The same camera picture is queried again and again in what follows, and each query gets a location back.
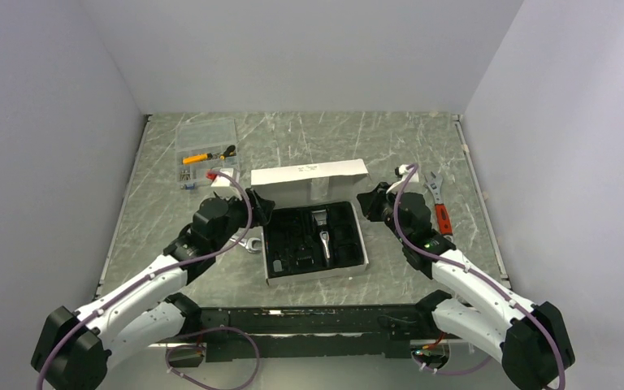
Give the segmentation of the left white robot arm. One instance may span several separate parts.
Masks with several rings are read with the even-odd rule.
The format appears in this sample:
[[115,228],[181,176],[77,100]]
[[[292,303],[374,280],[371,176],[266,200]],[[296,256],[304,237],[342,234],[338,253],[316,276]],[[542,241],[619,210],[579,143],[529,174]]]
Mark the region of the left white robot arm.
[[112,367],[146,346],[205,334],[202,308],[180,290],[250,228],[267,225],[274,208],[252,190],[243,197],[211,197],[140,274],[76,310],[51,312],[31,360],[36,387],[95,389]]

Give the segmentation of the white hair clipper box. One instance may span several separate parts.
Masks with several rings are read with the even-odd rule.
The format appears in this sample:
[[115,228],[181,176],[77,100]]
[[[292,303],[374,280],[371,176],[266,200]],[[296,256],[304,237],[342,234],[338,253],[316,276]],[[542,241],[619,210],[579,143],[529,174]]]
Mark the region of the white hair clipper box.
[[[254,170],[252,189],[275,203],[262,229],[265,281],[269,286],[364,273],[369,264],[353,200],[369,172],[362,159]],[[323,254],[315,210],[327,212],[331,267]]]

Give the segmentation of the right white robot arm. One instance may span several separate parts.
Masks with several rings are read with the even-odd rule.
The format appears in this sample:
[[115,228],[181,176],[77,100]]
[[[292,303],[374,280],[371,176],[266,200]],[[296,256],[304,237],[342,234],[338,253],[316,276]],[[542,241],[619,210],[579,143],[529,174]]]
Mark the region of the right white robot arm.
[[519,296],[481,271],[431,225],[431,211],[419,193],[392,191],[386,182],[359,193],[362,214],[384,223],[401,242],[408,263],[446,286],[417,305],[415,326],[425,337],[440,332],[471,343],[499,362],[519,389],[566,385],[576,362],[561,311]]

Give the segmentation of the black silver hair clipper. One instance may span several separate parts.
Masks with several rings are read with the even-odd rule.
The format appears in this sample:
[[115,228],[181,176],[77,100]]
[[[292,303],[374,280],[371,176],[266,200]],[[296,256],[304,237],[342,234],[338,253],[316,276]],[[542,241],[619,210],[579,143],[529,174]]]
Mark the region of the black silver hair clipper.
[[327,225],[327,212],[325,210],[315,210],[311,214],[317,226],[318,236],[321,241],[326,264],[328,267],[331,267],[332,254],[330,248],[330,234]]

